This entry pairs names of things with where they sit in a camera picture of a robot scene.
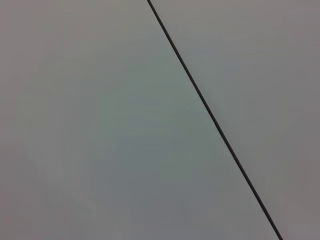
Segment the gray surface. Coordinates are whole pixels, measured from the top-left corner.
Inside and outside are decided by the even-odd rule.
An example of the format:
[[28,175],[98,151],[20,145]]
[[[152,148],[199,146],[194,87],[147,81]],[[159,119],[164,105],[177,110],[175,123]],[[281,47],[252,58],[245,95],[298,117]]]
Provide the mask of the gray surface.
[[1,239],[276,239],[146,1],[0,10]]
[[320,1],[152,2],[284,239],[320,239]]

